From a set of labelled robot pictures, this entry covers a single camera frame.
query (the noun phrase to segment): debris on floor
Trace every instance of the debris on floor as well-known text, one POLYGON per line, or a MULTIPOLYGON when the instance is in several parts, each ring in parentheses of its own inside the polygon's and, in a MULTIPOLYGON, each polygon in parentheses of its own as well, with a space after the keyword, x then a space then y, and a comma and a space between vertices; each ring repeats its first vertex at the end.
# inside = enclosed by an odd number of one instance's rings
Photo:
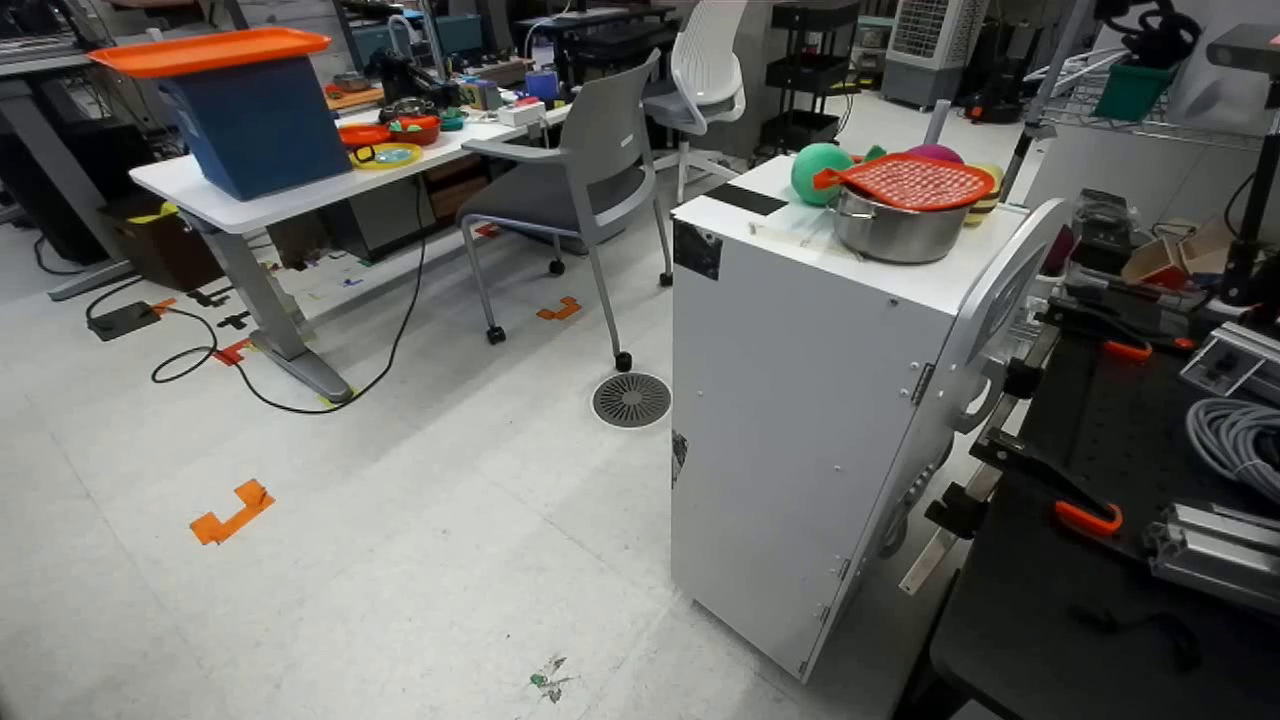
POLYGON ((565 318, 572 318, 578 311, 579 311, 579 301, 578 301, 578 294, 560 294, 555 306, 539 306, 538 314, 539 314, 539 318, 553 318, 553 323, 565 323, 565 318))
POLYGON ((238 516, 217 521, 211 513, 204 513, 204 516, 194 521, 194 532, 198 532, 201 543, 231 540, 250 521, 258 521, 266 509, 277 504, 277 494, 260 478, 244 478, 238 488, 238 494, 244 504, 238 516))
POLYGON ((533 687, 543 690, 543 701, 560 703, 570 675, 560 675, 565 655, 553 655, 539 670, 530 675, 533 687))

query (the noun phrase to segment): plastic container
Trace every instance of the plastic container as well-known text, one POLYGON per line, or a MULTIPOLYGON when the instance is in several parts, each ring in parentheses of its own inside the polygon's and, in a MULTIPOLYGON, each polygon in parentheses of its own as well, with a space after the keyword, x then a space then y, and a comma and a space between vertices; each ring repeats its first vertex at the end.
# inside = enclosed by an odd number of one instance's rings
POLYGON ((1140 123, 1173 81, 1175 67, 1113 65, 1108 87, 1091 117, 1140 123))
POLYGON ((352 168, 308 65, 324 48, 318 33, 252 28, 105 48, 97 60, 159 81, 201 172, 252 198, 352 168))

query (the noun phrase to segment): orange object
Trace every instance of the orange object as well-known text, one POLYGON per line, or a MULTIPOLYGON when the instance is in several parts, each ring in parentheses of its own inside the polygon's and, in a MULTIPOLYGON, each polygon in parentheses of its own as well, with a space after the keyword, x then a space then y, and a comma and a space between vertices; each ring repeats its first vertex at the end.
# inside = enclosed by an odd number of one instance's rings
POLYGON ((244 33, 101 48, 93 52, 93 60, 107 65, 121 76, 172 81, 172 76, 228 70, 250 65, 302 60, 324 48, 327 48, 327 37, 319 33, 266 25, 244 33))
POLYGON ((250 337, 211 352, 219 364, 238 367, 250 354, 250 337))
POLYGON ((565 318, 578 314, 578 311, 579 311, 578 294, 560 294, 555 306, 539 306, 538 314, 539 314, 539 318, 553 318, 553 323, 565 323, 565 318))
POLYGON ((154 305, 157 314, 164 314, 172 306, 177 306, 177 294, 164 294, 164 301, 154 305))
POLYGON ((1052 504, 1052 516, 1056 516, 1063 529, 1071 529, 1071 532, 1079 532, 1079 536, 1091 536, 1091 540, 1117 540, 1122 529, 1125 529, 1125 513, 1122 513, 1117 504, 1113 504, 1113 516, 1091 516, 1091 513, 1079 509, 1079 504, 1056 501, 1056 504, 1052 504))
POLYGON ((1122 338, 1105 338, 1105 352, 1122 364, 1149 364, 1156 354, 1152 344, 1122 344, 1122 338))
POLYGON ((244 478, 238 488, 238 494, 244 501, 244 509, 228 521, 217 521, 211 513, 194 521, 194 532, 201 543, 225 543, 231 540, 250 521, 258 521, 266 509, 271 509, 271 492, 260 478, 244 478))
POLYGON ((335 138, 343 146, 368 146, 368 145, 392 138, 392 129, 383 129, 383 123, 352 123, 352 129, 335 129, 335 138))
POLYGON ((437 145, 439 117, 396 117, 392 132, 396 132, 396 138, 409 138, 409 145, 437 145))
POLYGON ((996 178, 967 162, 928 156, 879 156, 840 172, 846 187, 905 212, 967 208, 996 192, 996 178))

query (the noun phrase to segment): black cable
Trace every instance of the black cable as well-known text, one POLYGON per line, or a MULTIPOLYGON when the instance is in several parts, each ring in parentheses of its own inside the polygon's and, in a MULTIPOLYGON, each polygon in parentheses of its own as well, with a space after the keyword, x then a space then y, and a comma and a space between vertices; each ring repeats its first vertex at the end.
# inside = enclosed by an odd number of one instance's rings
POLYGON ((201 323, 201 327, 209 330, 209 344, 194 344, 194 347, 179 347, 179 352, 164 354, 164 358, 154 367, 154 384, 177 384, 177 378, 194 376, 198 367, 204 367, 204 364, 217 354, 217 327, 211 327, 204 314, 184 311, 184 306, 168 306, 168 311, 172 311, 172 314, 188 314, 194 323, 201 323))
MULTIPOLYGON (((238 376, 240 376, 240 384, 250 388, 250 396, 260 398, 260 402, 268 402, 268 408, 277 408, 277 410, 288 410, 288 414, 335 414, 335 410, 352 408, 355 398, 364 398, 364 396, 368 396, 371 388, 379 388, 379 384, 392 376, 392 367, 396 367, 396 354, 402 354, 409 318, 417 314, 417 301, 420 301, 420 286, 425 286, 425 267, 429 267, 429 241, 417 245, 412 294, 409 294, 409 306, 404 306, 402 327, 396 327, 396 337, 392 337, 389 358, 383 358, 383 367, 379 367, 359 392, 352 392, 352 398, 343 398, 343 402, 324 402, 324 408, 281 402, 281 398, 266 396, 266 392, 252 384, 252 376, 244 370, 244 364, 231 364, 238 376)), ((164 358, 154 367, 154 384, 177 384, 177 378, 194 376, 198 367, 204 367, 204 364, 217 354, 217 327, 211 327, 204 314, 184 311, 184 306, 168 306, 168 311, 201 323, 201 327, 209 330, 209 344, 194 344, 194 347, 179 347, 179 352, 164 354, 164 358)))
POLYGON ((46 254, 50 237, 36 237, 34 254, 46 275, 79 275, 84 267, 51 267, 46 254))
POLYGON ((1226 223, 1227 223, 1234 241, 1239 237, 1239 226, 1236 226, 1234 212, 1236 212, 1236 203, 1239 203, 1243 187, 1252 183, 1252 174, 1258 174, 1258 172, 1249 172, 1249 174, 1239 178, 1239 187, 1234 192, 1234 198, 1227 198, 1227 208, 1226 208, 1226 223))
POLYGON ((141 283, 141 275, 121 279, 116 286, 101 292, 93 305, 84 305, 84 323, 97 318, 97 306, 121 292, 130 292, 133 283, 141 283))

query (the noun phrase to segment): white desk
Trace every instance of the white desk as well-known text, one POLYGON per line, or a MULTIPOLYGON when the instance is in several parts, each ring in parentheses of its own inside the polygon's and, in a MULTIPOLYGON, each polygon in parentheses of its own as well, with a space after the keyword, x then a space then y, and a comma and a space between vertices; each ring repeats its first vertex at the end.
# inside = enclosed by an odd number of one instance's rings
POLYGON ((172 198, 184 221, 204 237, 238 292, 244 294, 250 311, 258 314, 258 347, 266 347, 283 370, 291 370, 302 384, 318 388, 327 398, 352 398, 352 384, 327 367, 324 354, 308 347, 302 337, 302 306, 297 301, 277 283, 268 267, 252 254, 252 237, 266 226, 402 183, 409 174, 425 174, 431 168, 446 168, 466 156, 467 138, 516 138, 519 132, 484 117, 467 117, 461 132, 439 132, 437 145, 417 162, 404 168, 379 168, 379 172, 340 172, 318 183, 302 183, 288 192, 238 198, 204 178, 201 162, 194 156, 143 162, 133 168, 133 178, 164 198, 172 198))

